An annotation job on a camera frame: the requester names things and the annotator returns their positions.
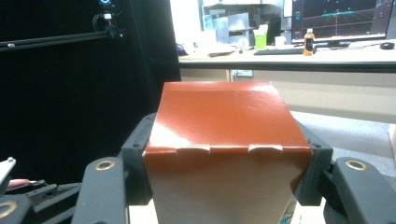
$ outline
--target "brown box lid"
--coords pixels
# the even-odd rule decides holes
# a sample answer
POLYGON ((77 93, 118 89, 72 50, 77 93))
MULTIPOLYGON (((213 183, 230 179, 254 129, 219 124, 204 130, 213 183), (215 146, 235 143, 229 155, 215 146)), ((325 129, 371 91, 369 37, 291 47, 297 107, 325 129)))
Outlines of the brown box lid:
POLYGON ((144 154, 159 223, 278 223, 312 151, 269 82, 165 83, 144 154))

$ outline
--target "white desk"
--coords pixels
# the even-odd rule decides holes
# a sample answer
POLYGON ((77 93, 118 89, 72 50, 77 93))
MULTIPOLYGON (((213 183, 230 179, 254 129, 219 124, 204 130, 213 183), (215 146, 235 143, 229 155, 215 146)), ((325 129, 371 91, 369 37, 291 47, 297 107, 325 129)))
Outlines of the white desk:
POLYGON ((290 110, 396 123, 396 49, 354 49, 373 43, 319 49, 310 57, 253 56, 250 50, 215 58, 189 55, 179 63, 184 81, 269 80, 290 110), (229 69, 251 69, 253 77, 232 77, 229 69))

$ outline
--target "screw hole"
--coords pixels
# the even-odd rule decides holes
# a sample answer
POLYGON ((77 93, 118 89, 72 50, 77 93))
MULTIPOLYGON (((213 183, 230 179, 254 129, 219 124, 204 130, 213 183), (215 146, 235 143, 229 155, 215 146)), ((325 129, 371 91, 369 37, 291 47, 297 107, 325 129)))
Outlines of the screw hole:
POLYGON ((358 170, 358 171, 365 171, 367 170, 367 166, 359 161, 346 161, 346 165, 349 166, 352 169, 358 170))
POLYGON ((311 144, 311 146, 312 146, 312 147, 321 147, 321 145, 315 144, 315 143, 311 144))
POLYGON ((108 170, 114 166, 114 161, 102 161, 96 164, 96 170, 108 170))
POLYGON ((11 214, 17 208, 17 203, 14 201, 8 201, 0 203, 0 218, 6 217, 11 214))

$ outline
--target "black curtain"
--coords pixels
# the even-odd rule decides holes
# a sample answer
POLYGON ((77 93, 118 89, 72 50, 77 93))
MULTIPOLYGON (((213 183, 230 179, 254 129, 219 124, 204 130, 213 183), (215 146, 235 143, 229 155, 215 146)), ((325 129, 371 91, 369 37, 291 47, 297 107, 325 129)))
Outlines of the black curtain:
MULTIPOLYGON (((0 51, 0 161, 17 160, 13 178, 80 182, 86 165, 117 156, 138 121, 156 111, 163 83, 180 80, 169 3, 161 18, 168 37, 157 45, 158 31, 147 27, 153 14, 139 16, 134 5, 155 13, 160 6, 120 4, 123 38, 0 51)), ((99 12, 97 1, 3 1, 0 42, 90 33, 99 12)))

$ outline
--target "computer monitor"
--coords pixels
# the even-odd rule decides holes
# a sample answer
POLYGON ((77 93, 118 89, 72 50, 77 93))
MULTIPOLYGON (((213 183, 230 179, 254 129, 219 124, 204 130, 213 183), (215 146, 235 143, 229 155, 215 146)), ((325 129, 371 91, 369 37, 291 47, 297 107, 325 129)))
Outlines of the computer monitor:
POLYGON ((303 43, 308 28, 317 47, 385 39, 394 0, 292 0, 291 42, 303 43))

